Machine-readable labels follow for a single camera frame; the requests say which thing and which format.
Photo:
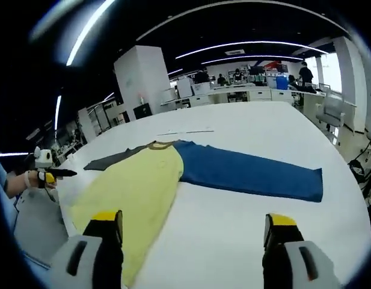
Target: white cabinet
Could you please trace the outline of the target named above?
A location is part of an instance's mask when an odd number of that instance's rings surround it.
[[[210,104],[208,95],[193,96],[189,98],[189,102],[191,103],[191,107],[200,107],[202,105]]]
[[[181,98],[187,98],[193,95],[192,84],[193,81],[188,77],[177,80],[177,89]]]
[[[289,104],[293,104],[293,96],[291,90],[272,89],[271,92],[273,101],[284,101],[288,102]]]
[[[262,101],[264,99],[271,100],[271,91],[267,90],[250,90],[250,101]]]

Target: fluorescent light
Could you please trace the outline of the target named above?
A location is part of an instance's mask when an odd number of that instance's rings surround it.
[[[69,58],[67,60],[66,66],[69,66],[72,64],[73,60],[76,57],[76,54],[78,52],[78,49],[82,45],[82,42],[84,41],[85,37],[88,35],[89,30],[93,27],[93,25],[96,23],[96,21],[99,19],[99,17],[102,15],[102,13],[105,12],[106,9],[109,8],[110,5],[113,4],[115,0],[106,0],[97,10],[93,13],[93,15],[90,17],[88,23],[84,26],[84,29],[81,31],[80,35],[78,36],[75,45],[73,46],[72,51],[70,52]]]
[[[28,155],[28,154],[29,154],[28,152],[7,152],[4,154],[0,154],[0,158],[1,157],[15,157],[17,155]]]
[[[286,58],[286,59],[294,59],[294,60],[303,60],[303,58],[298,57],[291,57],[291,56],[278,56],[278,55],[246,55],[246,56],[236,56],[236,57],[228,57],[228,58],[221,58],[211,61],[203,62],[202,64],[223,61],[223,60],[231,60],[231,59],[238,59],[238,58],[259,58],[259,57],[266,57],[266,58]]]
[[[60,110],[60,103],[61,103],[61,95],[57,98],[57,105],[55,107],[55,118],[54,118],[54,130],[57,130],[57,123],[58,123],[58,112]]]
[[[112,92],[110,95],[108,95],[108,96],[104,99],[104,101],[107,100],[108,98],[110,98],[113,94],[114,94],[114,92]]]
[[[324,53],[324,54],[329,54],[328,52],[320,50],[318,48],[314,48],[314,47],[307,46],[307,45],[302,45],[302,44],[296,44],[296,43],[281,42],[281,41],[244,41],[244,42],[233,42],[233,43],[226,43],[226,44],[221,44],[221,45],[210,46],[210,47],[207,47],[207,48],[195,50],[195,51],[177,56],[176,59],[179,59],[179,58],[182,58],[182,57],[194,54],[194,53],[198,53],[198,52],[201,52],[201,51],[210,50],[210,49],[213,49],[213,48],[220,48],[220,47],[231,46],[231,45],[243,45],[243,44],[282,44],[282,45],[290,45],[290,46],[297,46],[297,47],[301,47],[301,48],[307,48],[307,49],[315,50],[315,51],[318,51],[318,52],[321,52],[321,53]]]
[[[183,69],[181,68],[181,69],[179,69],[179,70],[172,71],[172,72],[168,73],[168,75],[174,74],[174,73],[176,73],[176,72],[180,72],[180,71],[182,71],[182,70],[183,70]]]

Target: office chair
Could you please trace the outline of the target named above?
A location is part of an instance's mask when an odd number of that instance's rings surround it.
[[[316,106],[316,118],[319,121],[336,128],[344,125],[344,97],[341,93],[327,90],[323,103]]]

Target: clothing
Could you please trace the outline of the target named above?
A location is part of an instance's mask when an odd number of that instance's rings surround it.
[[[149,247],[161,231],[182,172],[181,157],[172,145],[152,144],[108,167],[70,208],[80,233],[98,212],[122,210],[122,279],[128,287],[133,285]]]
[[[320,202],[323,195],[321,169],[310,170],[280,161],[269,160],[211,146],[200,146],[193,141],[158,143],[174,146],[184,165],[180,181],[210,188],[222,188],[249,194]],[[120,160],[130,158],[155,142],[123,153],[90,162],[84,169],[105,170]]]
[[[233,80],[235,80],[235,81],[240,81],[240,80],[243,79],[243,77],[244,77],[244,74],[243,74],[243,73],[241,73],[241,72],[239,72],[239,73],[235,73],[235,74],[233,75]]]
[[[226,80],[222,76],[217,79],[217,84],[220,84],[220,86],[223,86],[225,82]]]
[[[6,183],[6,171],[0,163],[0,201],[2,209],[4,210],[5,220],[10,228],[10,231],[14,231],[14,225],[16,224],[17,211],[13,205],[13,201],[9,199],[5,193],[4,187]]]
[[[13,200],[9,199],[4,191],[6,176],[6,171],[0,163],[0,201],[9,230],[13,232],[17,221],[17,210],[13,205]],[[33,274],[37,277],[38,281],[40,281],[46,288],[49,288],[49,268],[45,267],[43,264],[38,263],[36,260],[28,256],[25,252],[23,252],[23,258],[27,265],[30,267]]]
[[[109,167],[77,198],[70,213],[77,230],[83,232],[98,212],[122,210],[123,281],[128,287],[133,285],[149,247],[160,233],[179,181],[311,202],[320,202],[323,195],[321,169],[310,170],[189,141],[154,142],[142,150],[133,149],[106,160]],[[103,170],[103,159],[92,161],[90,167]]]
[[[312,78],[313,78],[313,75],[312,75],[312,72],[310,71],[309,68],[307,67],[302,67],[299,71],[299,75],[301,75],[301,78],[302,78],[302,82],[303,82],[303,86],[305,85],[305,83],[312,83]]]
[[[299,85],[296,83],[296,81],[289,81],[288,85],[292,86],[296,90],[299,90]]]
[[[194,78],[196,84],[209,82],[209,75],[206,72],[197,72]]]

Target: white table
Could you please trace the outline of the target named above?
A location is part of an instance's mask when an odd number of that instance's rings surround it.
[[[228,93],[237,93],[237,92],[270,92],[270,88],[268,86],[253,86],[253,85],[230,85],[230,86],[224,86],[224,87],[215,87],[214,89],[211,89],[209,92],[202,94],[202,95],[193,95],[193,96],[187,96],[185,98],[180,99],[172,99],[170,101],[165,101],[161,104],[161,106],[168,105],[175,103],[176,101],[184,101],[186,99],[193,99],[193,98],[200,98],[203,96],[216,96],[216,95],[225,95],[225,100],[220,99],[218,103],[227,103],[227,96]]]
[[[195,130],[214,132],[185,133]],[[158,136],[171,132],[178,134]],[[360,188],[335,147],[284,102],[170,111],[116,126],[98,136],[77,151],[73,161],[61,166],[78,172],[58,183],[69,235],[75,234],[75,228],[67,206],[101,173],[84,171],[87,163],[152,140],[179,138],[311,169],[321,167],[323,199],[317,204],[180,182],[168,219],[133,289],[262,288],[267,213],[294,218],[304,238],[332,259],[340,282],[346,282],[361,264],[371,247],[371,230]]]

